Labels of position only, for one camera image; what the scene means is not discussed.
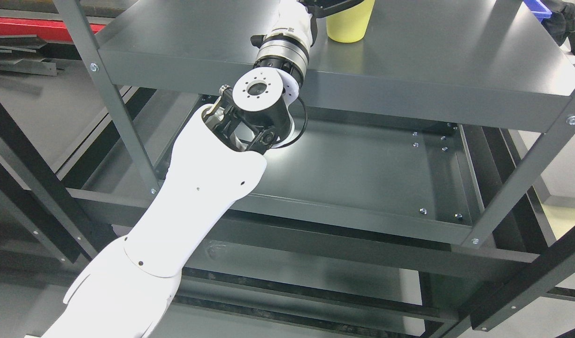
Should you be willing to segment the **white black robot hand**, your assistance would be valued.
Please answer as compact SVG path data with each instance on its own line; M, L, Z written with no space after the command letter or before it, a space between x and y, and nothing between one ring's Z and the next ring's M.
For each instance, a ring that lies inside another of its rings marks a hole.
M278 19L263 41L284 36L294 45L309 50L316 39L316 19L340 13L361 3L361 0L281 0Z

